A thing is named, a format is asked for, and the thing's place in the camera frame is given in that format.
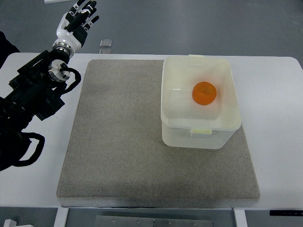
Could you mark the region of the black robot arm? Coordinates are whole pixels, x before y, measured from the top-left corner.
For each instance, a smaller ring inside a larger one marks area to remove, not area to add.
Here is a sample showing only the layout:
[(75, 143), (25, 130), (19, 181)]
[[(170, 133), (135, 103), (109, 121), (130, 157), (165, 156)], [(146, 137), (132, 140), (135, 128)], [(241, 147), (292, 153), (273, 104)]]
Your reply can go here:
[(9, 82), (12, 92), (0, 99), (1, 170), (29, 166), (40, 157), (44, 136), (23, 129), (34, 116), (43, 121), (54, 115), (64, 105), (61, 96), (80, 83), (80, 73), (68, 67), (74, 53), (71, 44), (57, 40), (50, 52), (22, 66)]

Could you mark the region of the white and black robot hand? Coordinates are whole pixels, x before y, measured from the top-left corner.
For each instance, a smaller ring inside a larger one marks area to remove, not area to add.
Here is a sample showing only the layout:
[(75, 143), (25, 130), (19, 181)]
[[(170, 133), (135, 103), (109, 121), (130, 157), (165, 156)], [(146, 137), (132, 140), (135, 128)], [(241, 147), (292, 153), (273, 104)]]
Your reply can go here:
[(71, 52), (83, 47), (89, 29), (99, 19), (95, 15), (95, 0), (79, 0), (65, 13), (57, 27), (57, 39), (53, 46), (64, 46)]

